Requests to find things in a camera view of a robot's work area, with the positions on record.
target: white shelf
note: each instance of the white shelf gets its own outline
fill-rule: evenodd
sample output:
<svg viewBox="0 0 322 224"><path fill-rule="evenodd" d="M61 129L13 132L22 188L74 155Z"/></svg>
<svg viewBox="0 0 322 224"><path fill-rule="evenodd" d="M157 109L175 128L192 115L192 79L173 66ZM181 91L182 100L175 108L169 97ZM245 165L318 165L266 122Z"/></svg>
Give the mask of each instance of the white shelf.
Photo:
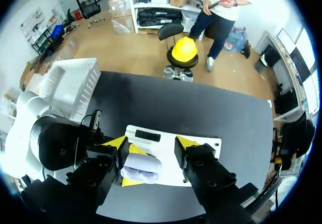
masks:
<svg viewBox="0 0 322 224"><path fill-rule="evenodd" d="M195 8L190 5L185 5L181 8L171 6L170 4L152 4L152 3L147 3L147 4L139 4L136 3L134 4L135 9L141 9L141 8L163 8L163 9L177 9L177 10L186 10L186 11L191 11L191 12L196 12L199 13L201 12L201 9Z"/></svg>
<svg viewBox="0 0 322 224"><path fill-rule="evenodd" d="M153 25L153 26L140 26L140 25L137 25L137 28L138 29L159 29L162 26L163 25ZM190 33L190 30L184 29L183 32Z"/></svg>
<svg viewBox="0 0 322 224"><path fill-rule="evenodd" d="M138 29L159 29L161 28L163 25L153 25L153 26L140 26L137 25Z"/></svg>

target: desk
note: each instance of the desk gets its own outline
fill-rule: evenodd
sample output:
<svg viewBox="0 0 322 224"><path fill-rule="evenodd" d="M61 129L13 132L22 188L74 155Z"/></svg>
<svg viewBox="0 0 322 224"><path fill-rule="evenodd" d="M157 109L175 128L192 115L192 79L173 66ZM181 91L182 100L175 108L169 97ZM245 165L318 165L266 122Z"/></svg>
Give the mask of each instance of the desk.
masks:
<svg viewBox="0 0 322 224"><path fill-rule="evenodd" d="M102 132L113 138L123 136L129 124L183 135L219 136L219 161L237 174L237 186L252 182L259 191L264 186L273 129L267 101L201 84L102 72L87 114L95 109L103 111ZM141 184L112 185L97 213L127 221L163 222L205 212L192 187Z"/></svg>
<svg viewBox="0 0 322 224"><path fill-rule="evenodd" d="M256 51L261 53L268 46L268 44L273 46L281 56L281 59L275 64L276 66L273 67L278 83L283 85L286 85L286 83L289 83L289 85L286 86L286 90L289 90L290 87L294 87L295 93L296 93L296 99L297 99L297 107L276 117L274 120L284 121L284 122L296 121L305 111L304 102L306 101L305 91L303 89L303 86L300 85L297 78L299 77L299 75L298 75L296 66L293 60L291 59L290 55L286 51L285 47L281 43L281 41L277 37L272 36L267 31L265 32L264 37L258 44ZM279 70L277 69L278 66L280 66L280 64L282 64L282 67L286 69L286 73L287 73L286 78L288 79L288 82L285 82L285 79L282 79L282 77L278 76L281 73L281 72L278 72Z"/></svg>

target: hand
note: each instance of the hand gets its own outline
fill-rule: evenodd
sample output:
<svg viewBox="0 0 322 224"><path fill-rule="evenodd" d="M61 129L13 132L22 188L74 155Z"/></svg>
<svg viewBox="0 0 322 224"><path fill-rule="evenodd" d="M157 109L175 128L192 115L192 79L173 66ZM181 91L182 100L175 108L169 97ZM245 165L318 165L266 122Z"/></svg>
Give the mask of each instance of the hand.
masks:
<svg viewBox="0 0 322 224"><path fill-rule="evenodd" d="M231 8L235 4L235 0L229 0L226 2L220 2L219 5L223 6L224 8Z"/></svg>
<svg viewBox="0 0 322 224"><path fill-rule="evenodd" d="M211 15L211 11L209 10L209 1L208 0L205 0L204 3L203 3L203 12L206 14L206 15Z"/></svg>

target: black bag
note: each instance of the black bag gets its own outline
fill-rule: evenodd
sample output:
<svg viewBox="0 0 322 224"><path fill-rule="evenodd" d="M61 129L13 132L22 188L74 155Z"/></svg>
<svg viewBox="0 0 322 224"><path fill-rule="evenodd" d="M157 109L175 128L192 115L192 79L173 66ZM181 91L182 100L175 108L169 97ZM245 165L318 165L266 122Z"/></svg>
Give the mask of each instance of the black bag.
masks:
<svg viewBox="0 0 322 224"><path fill-rule="evenodd" d="M173 9L143 9L138 13L138 18L141 17L167 17L182 20L181 11Z"/></svg>
<svg viewBox="0 0 322 224"><path fill-rule="evenodd" d="M167 17L143 17L138 20L140 26L164 25L168 23L181 23L181 19Z"/></svg>

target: black stool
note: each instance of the black stool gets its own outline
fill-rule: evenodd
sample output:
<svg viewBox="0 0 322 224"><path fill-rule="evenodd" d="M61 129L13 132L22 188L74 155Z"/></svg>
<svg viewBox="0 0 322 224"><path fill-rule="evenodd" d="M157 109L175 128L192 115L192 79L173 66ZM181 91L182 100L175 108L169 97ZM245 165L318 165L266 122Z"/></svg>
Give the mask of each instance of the black stool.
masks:
<svg viewBox="0 0 322 224"><path fill-rule="evenodd" d="M163 25L157 34L159 40L167 39L176 34L180 34L183 32L184 27L180 23L169 23ZM168 65L163 71L163 78L170 80L181 80L192 82L193 75L191 72L191 68L195 67L198 63L198 55L189 60L188 62L181 62L173 58L172 49L173 46L168 48L167 46L167 59L171 65Z"/></svg>

